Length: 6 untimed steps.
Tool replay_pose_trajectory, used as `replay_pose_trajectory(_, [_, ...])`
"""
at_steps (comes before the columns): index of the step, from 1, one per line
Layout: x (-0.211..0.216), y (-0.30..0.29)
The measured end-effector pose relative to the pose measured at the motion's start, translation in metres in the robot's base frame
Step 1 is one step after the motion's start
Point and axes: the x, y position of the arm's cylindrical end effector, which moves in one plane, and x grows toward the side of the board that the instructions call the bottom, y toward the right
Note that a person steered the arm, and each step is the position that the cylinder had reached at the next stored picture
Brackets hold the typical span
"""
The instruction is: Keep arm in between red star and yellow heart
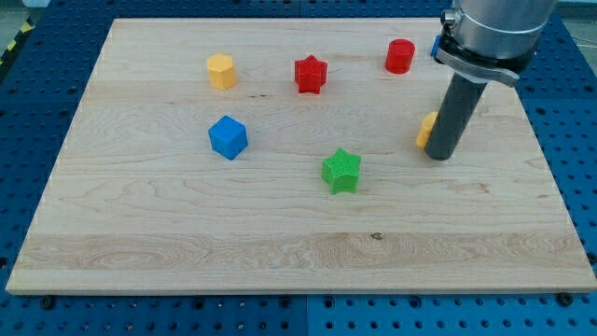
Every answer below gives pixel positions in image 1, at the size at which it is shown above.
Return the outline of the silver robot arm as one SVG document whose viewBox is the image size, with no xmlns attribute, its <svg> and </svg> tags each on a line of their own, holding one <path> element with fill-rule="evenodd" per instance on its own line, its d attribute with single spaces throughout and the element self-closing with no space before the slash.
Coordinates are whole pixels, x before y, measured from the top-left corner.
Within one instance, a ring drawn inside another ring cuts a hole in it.
<svg viewBox="0 0 597 336">
<path fill-rule="evenodd" d="M 556 0 L 453 0 L 434 58 L 476 83 L 516 85 Z"/>
</svg>

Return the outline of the blue block behind arm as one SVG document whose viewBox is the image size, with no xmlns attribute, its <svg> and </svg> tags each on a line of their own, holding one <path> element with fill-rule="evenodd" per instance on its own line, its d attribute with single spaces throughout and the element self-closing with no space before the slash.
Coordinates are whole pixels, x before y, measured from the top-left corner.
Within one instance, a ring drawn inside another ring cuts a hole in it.
<svg viewBox="0 0 597 336">
<path fill-rule="evenodd" d="M 432 46 L 432 48 L 430 49 L 430 57 L 431 57 L 431 58 L 435 58 L 435 57 L 436 57 L 436 55 L 437 55 L 437 51 L 438 51 L 438 49 L 439 49 L 439 41 L 440 41 L 440 39 L 441 39 L 441 35 L 437 35 L 437 36 L 435 37 L 435 40 L 434 40 L 433 46 Z"/>
</svg>

